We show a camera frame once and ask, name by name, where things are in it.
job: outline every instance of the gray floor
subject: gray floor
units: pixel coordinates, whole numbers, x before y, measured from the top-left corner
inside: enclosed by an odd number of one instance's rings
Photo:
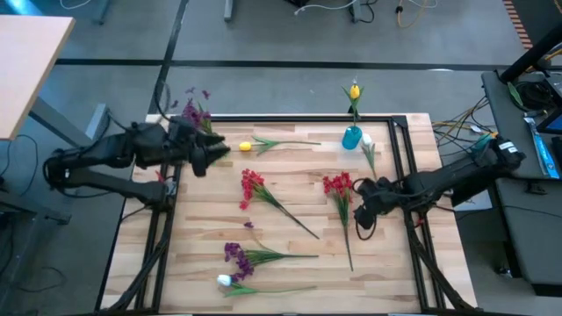
[[[77,18],[61,57],[163,58],[180,0],[113,0],[102,26],[90,20],[95,2],[65,11],[58,1],[35,1],[47,15],[72,14]],[[396,27],[393,11],[397,1],[393,0],[379,0],[374,6],[375,22],[358,25],[350,23],[347,11],[310,9],[295,17],[294,7],[280,0],[235,2],[234,20],[225,24],[224,0],[190,0],[174,59],[505,65],[524,52],[501,0],[442,0],[407,30]],[[0,6],[0,13],[3,8],[6,6]],[[404,19],[412,18],[414,10],[405,2]],[[159,71],[159,67],[56,66],[40,95],[82,129],[98,103],[107,103],[119,120],[128,123],[146,115]],[[173,112],[182,110],[187,101],[184,91],[195,86],[211,92],[202,104],[213,113],[319,113],[346,111],[340,87],[356,77],[366,87],[360,111],[429,112],[433,120],[442,120],[483,97],[479,76],[479,71],[174,67],[167,82],[172,100],[179,103]],[[479,111],[476,118],[483,124],[494,123],[489,109]],[[117,131],[113,126],[110,133]],[[40,162],[55,148],[66,147],[30,118],[21,133],[39,142]],[[6,147],[7,143],[2,143],[0,152]],[[33,164],[30,150],[32,145],[25,140],[16,140],[13,146],[7,181],[14,191],[22,190],[29,180]],[[458,150],[454,145],[440,148],[442,154]],[[0,166],[4,164],[5,155],[1,155]],[[124,177],[131,172],[108,171]],[[25,270],[24,285],[52,283],[54,276],[41,269],[43,266],[61,269],[68,282],[41,294],[14,291],[10,311],[38,309],[44,315],[91,311],[123,198],[111,195],[69,200],[49,191],[42,175],[37,176],[28,196],[71,212],[73,219],[68,226],[46,225],[41,239],[44,247]],[[495,224],[497,219],[490,213],[459,221],[479,306],[495,312],[554,315],[562,309],[562,299],[537,298],[524,281],[493,273],[493,267],[503,260],[498,255],[499,242],[505,238]]]

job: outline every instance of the wooden desk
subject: wooden desk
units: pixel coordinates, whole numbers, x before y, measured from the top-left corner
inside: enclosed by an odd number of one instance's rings
[[[419,170],[441,166],[429,115],[408,114],[415,159]],[[349,171],[352,178],[371,176],[360,149],[346,151],[341,138],[349,123],[214,123],[233,151],[196,178],[184,167],[169,249],[160,312],[170,313],[373,313],[419,312],[412,261],[402,211],[378,219],[369,241],[357,238],[349,223],[350,247],[355,271],[349,270],[337,210],[323,193],[322,177]],[[386,123],[362,123],[364,133],[376,142],[378,176],[396,179]],[[256,153],[238,150],[241,141],[259,135],[275,140],[309,140],[320,146],[291,144]],[[271,206],[253,202],[245,212],[241,200],[241,171],[262,173],[266,185],[287,210],[318,234],[317,241]],[[155,179],[155,169],[136,169],[133,179]],[[443,206],[449,206],[443,200]],[[125,213],[139,207],[127,202]],[[138,272],[145,247],[149,212],[128,218],[119,230],[102,307],[114,303]],[[280,252],[316,254],[317,259],[284,259],[256,269],[244,284],[272,289],[317,285],[318,290],[286,294],[258,294],[223,298],[216,276],[234,271],[224,262],[225,242],[257,248],[242,224],[251,220],[261,241]],[[434,209],[429,221],[437,262],[451,284],[476,305],[471,279],[454,214]],[[426,281],[430,301],[432,291]],[[148,292],[146,304],[150,304]]]
[[[0,15],[0,140],[13,140],[29,113],[73,146],[91,143],[38,97],[74,23],[73,18]]]

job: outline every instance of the white flower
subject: white flower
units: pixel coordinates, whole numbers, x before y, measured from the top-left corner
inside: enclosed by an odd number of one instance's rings
[[[227,276],[227,275],[217,276],[217,283],[219,285],[228,287],[228,286],[230,286],[230,284],[232,284],[232,277]]]
[[[361,141],[363,142],[364,146],[371,147],[372,145],[372,139],[371,136],[369,136],[369,134],[364,133]]]

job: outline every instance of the metal table leg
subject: metal table leg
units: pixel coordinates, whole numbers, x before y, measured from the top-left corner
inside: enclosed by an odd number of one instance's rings
[[[37,97],[29,116],[74,147],[88,146],[92,142],[92,138],[76,128],[40,97]]]
[[[232,10],[234,7],[234,0],[225,0],[225,22],[230,22],[232,19]]]
[[[109,9],[109,2],[111,0],[98,0],[99,4],[97,5],[96,14],[94,14],[94,23],[102,25],[105,23],[105,14],[107,13],[107,9]]]
[[[361,0],[357,0],[353,3],[353,23],[359,22],[359,19],[361,19]]]

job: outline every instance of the small blue vase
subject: small blue vase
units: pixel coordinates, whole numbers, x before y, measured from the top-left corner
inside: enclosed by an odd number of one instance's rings
[[[355,149],[361,140],[361,136],[363,136],[361,128],[357,126],[350,126],[346,128],[342,140],[343,147],[348,150]]]

